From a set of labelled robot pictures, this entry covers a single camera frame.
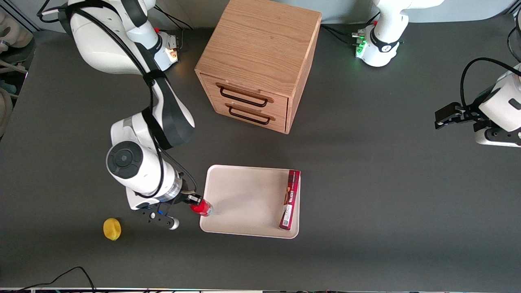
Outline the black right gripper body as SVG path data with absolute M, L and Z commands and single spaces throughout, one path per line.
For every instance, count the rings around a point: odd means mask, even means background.
M 189 194 L 196 194 L 195 191 L 193 190 L 184 190 L 184 191 L 180 191 L 180 193 L 177 195 L 177 197 L 174 199 L 174 204 L 179 204 L 179 203 L 187 203 L 187 200 L 188 200 L 188 195 Z

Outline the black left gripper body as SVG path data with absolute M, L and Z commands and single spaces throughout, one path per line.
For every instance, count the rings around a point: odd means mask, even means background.
M 476 105 L 462 105 L 461 123 L 473 123 L 473 130 L 480 131 L 490 127 L 490 119 Z

